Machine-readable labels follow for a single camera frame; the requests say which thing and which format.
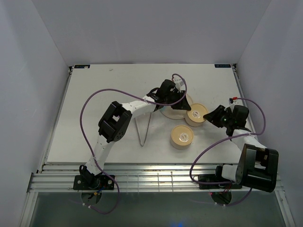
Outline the wooden round lid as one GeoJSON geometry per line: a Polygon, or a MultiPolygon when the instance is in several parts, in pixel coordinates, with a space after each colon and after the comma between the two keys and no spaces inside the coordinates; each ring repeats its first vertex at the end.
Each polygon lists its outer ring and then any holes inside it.
{"type": "Polygon", "coordinates": [[[194,139],[194,133],[186,125],[177,125],[171,131],[171,141],[174,145],[187,146],[190,145],[194,139]]]}
{"type": "Polygon", "coordinates": [[[200,103],[194,103],[191,105],[191,110],[187,111],[186,116],[188,116],[190,118],[200,118],[200,117],[203,117],[207,113],[209,113],[209,112],[204,105],[202,105],[200,103]]]}

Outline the steel lunch bowl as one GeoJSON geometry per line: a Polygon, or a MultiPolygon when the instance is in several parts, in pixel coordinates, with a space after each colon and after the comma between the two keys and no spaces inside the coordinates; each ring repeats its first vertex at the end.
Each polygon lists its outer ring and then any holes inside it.
{"type": "Polygon", "coordinates": [[[171,136],[170,143],[171,145],[178,150],[188,149],[193,142],[193,137],[188,134],[180,134],[177,136],[171,136]]]}
{"type": "Polygon", "coordinates": [[[192,127],[199,127],[202,126],[205,122],[205,119],[203,117],[200,118],[190,118],[188,116],[185,117],[185,121],[189,126],[192,127]]]}

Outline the stainless steel slotted tongs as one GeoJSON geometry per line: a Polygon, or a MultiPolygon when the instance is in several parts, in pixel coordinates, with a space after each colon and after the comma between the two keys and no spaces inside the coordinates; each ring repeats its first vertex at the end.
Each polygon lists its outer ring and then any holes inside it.
{"type": "Polygon", "coordinates": [[[149,125],[151,122],[151,113],[145,113],[143,115],[140,115],[134,119],[135,123],[135,128],[139,140],[139,145],[141,147],[144,147],[146,140],[147,140],[147,135],[148,135],[148,130],[149,130],[149,125]]]}

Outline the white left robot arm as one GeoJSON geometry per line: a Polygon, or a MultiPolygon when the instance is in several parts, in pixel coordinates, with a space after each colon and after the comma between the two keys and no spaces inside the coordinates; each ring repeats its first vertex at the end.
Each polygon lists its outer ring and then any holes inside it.
{"type": "Polygon", "coordinates": [[[175,110],[191,110],[186,98],[187,84],[179,75],[173,74],[160,87],[152,89],[143,98],[130,95],[135,100],[120,104],[113,101],[98,122],[98,140],[95,147],[89,146],[91,158],[80,166],[80,175],[84,183],[95,189],[100,185],[98,174],[103,173],[103,166],[113,145],[125,135],[132,119],[147,113],[153,113],[169,106],[175,110]]]}

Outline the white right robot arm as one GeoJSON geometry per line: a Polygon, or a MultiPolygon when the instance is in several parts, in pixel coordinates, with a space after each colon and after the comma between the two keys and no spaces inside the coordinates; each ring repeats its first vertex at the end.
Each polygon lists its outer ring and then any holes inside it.
{"type": "Polygon", "coordinates": [[[253,189],[272,192],[276,187],[279,153],[258,142],[246,128],[249,109],[242,105],[218,106],[205,114],[204,119],[218,128],[226,128],[226,134],[241,150],[238,164],[217,166],[214,183],[220,188],[230,182],[253,189]]]}

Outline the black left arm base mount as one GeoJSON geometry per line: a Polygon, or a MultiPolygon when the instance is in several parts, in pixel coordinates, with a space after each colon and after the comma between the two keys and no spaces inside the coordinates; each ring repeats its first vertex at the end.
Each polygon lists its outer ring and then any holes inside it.
{"type": "Polygon", "coordinates": [[[114,190],[115,183],[106,175],[98,175],[92,183],[88,183],[81,175],[76,175],[73,183],[73,190],[114,190]]]}

